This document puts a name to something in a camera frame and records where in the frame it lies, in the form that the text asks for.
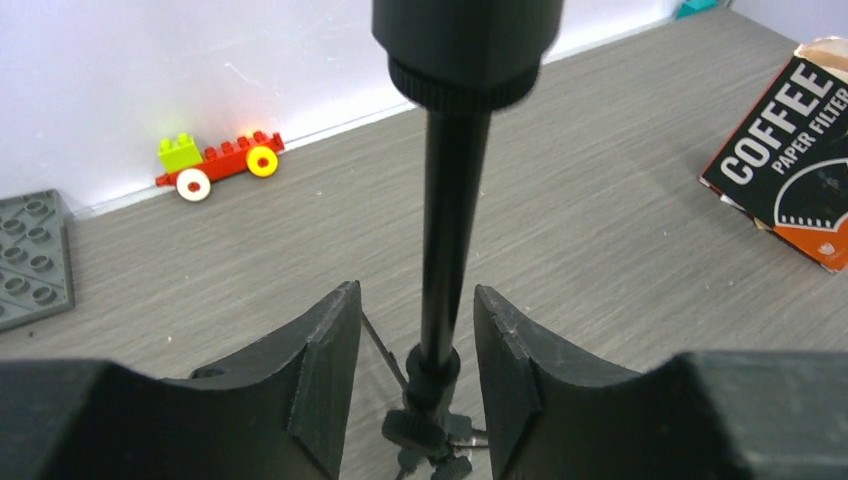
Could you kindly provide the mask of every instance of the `black rod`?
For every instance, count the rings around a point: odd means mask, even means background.
[[[491,116],[427,115],[421,368],[450,359]]]

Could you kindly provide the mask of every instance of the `gray wood-grain floor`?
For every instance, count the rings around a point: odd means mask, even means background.
[[[457,332],[455,409],[482,424],[470,300],[489,284],[565,338],[648,369],[700,348],[848,348],[826,273],[697,176],[795,45],[728,11],[545,68],[494,121]],[[418,339],[421,112],[291,151],[273,178],[79,222],[79,306],[0,336],[0,358],[100,356],[182,376],[279,327],[343,280],[390,349]],[[398,389],[363,337],[343,479],[393,479]],[[473,478],[489,478],[485,454]]]

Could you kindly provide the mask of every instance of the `lego stud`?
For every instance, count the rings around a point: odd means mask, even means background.
[[[26,257],[26,252],[21,247],[8,248],[3,252],[3,258],[13,264],[22,262]]]
[[[163,138],[161,142],[159,142],[159,154],[168,153],[174,147],[171,145],[170,138]]]
[[[191,135],[187,133],[181,133],[177,135],[177,145],[180,147],[185,147],[191,145],[194,141],[191,139]]]
[[[44,215],[47,213],[47,205],[41,200],[33,200],[26,204],[24,210],[27,211],[30,215]]]
[[[29,290],[29,282],[20,277],[15,277],[3,284],[3,288],[9,295],[20,295]]]
[[[24,231],[26,228],[20,220],[17,218],[13,218],[11,220],[6,220],[3,223],[0,223],[0,229],[8,233],[9,235],[17,235]]]
[[[38,287],[32,292],[32,299],[39,305],[47,305],[56,300],[56,291],[50,287]]]
[[[35,243],[43,243],[50,240],[50,232],[44,227],[35,227],[27,232],[27,238]]]
[[[46,272],[53,268],[53,260],[46,255],[38,255],[29,261],[29,266],[38,273]]]

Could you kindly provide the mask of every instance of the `coffee paper filter package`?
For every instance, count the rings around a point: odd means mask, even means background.
[[[831,271],[848,266],[848,40],[801,45],[701,182]]]

